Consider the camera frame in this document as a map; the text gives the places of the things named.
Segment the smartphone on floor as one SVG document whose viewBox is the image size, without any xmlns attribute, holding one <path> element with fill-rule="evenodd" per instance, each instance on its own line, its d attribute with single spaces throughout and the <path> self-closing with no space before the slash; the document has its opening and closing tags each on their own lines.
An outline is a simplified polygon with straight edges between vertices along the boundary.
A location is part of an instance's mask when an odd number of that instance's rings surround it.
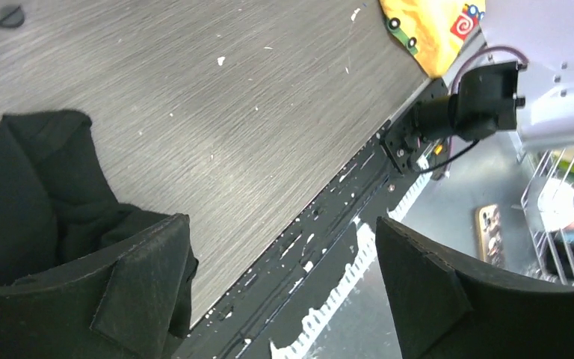
<svg viewBox="0 0 574 359">
<path fill-rule="evenodd" d="M 475 230 L 478 257 L 485 263 L 504 269 L 504 247 L 501 236 L 499 206 L 490 204 L 476 209 Z"/>
</svg>

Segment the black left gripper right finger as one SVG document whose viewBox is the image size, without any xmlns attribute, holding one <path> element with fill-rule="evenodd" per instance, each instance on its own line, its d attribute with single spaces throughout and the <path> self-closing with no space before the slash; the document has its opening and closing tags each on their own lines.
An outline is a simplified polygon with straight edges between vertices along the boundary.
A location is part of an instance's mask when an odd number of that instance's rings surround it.
<svg viewBox="0 0 574 359">
<path fill-rule="evenodd" d="M 574 287 L 497 268 L 380 217 L 376 249 L 404 358 L 574 358 Z"/>
</svg>

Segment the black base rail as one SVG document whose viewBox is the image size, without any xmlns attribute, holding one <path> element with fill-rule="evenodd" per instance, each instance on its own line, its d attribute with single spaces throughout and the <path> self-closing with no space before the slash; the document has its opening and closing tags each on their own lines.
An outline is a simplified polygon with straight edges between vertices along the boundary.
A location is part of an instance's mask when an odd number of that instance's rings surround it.
<svg viewBox="0 0 574 359">
<path fill-rule="evenodd" d="M 379 217 L 401 220 L 428 184 L 400 174 L 387 121 L 194 326 L 176 358 L 302 358 L 375 260 Z"/>
</svg>

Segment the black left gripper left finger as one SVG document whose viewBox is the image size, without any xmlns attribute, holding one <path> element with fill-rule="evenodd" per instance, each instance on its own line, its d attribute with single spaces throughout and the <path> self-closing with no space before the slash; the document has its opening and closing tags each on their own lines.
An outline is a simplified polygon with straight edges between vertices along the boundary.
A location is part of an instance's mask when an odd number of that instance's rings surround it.
<svg viewBox="0 0 574 359">
<path fill-rule="evenodd" d="M 191 321 L 191 243 L 176 214 L 0 286 L 0 358 L 165 358 Z"/>
</svg>

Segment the metal dish rack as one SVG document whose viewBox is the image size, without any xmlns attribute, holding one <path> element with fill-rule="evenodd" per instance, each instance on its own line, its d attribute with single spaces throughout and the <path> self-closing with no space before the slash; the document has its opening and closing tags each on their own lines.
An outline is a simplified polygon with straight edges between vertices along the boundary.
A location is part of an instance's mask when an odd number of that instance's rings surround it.
<svg viewBox="0 0 574 359">
<path fill-rule="evenodd" d="M 0 0 L 0 28 L 18 28 L 25 22 L 22 2 L 18 0 Z"/>
</svg>

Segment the black cloth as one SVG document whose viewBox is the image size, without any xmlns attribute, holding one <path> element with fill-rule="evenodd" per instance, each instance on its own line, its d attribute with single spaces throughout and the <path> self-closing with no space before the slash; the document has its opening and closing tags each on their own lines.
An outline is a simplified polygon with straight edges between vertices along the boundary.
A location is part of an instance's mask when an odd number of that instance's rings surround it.
<svg viewBox="0 0 574 359">
<path fill-rule="evenodd" d="M 91 119 L 74 110 L 0 121 L 0 286 L 117 244 L 172 215 L 117 199 Z"/>
</svg>

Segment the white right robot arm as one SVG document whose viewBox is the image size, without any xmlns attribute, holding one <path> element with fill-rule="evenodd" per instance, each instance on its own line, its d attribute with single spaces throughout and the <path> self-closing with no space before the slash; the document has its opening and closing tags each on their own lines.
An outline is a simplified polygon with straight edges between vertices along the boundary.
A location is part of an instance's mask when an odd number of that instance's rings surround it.
<svg viewBox="0 0 574 359">
<path fill-rule="evenodd" d="M 516 132 L 526 150 L 574 145 L 574 1 L 382 1 L 389 33 L 432 79 L 442 80 L 465 42 L 482 33 L 447 94 L 419 100 L 382 145 L 402 175 L 415 173 L 425 144 L 470 146 Z M 475 58 L 491 52 L 491 64 Z"/>
</svg>

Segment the yellow cartoon cloth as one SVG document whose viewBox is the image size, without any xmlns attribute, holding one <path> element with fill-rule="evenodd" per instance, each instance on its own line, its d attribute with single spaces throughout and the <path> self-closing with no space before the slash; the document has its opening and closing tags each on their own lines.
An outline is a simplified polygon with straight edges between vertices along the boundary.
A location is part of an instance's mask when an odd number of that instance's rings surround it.
<svg viewBox="0 0 574 359">
<path fill-rule="evenodd" d="M 484 0 L 380 0 L 389 33 L 428 77 L 444 75 L 483 19 Z"/>
</svg>

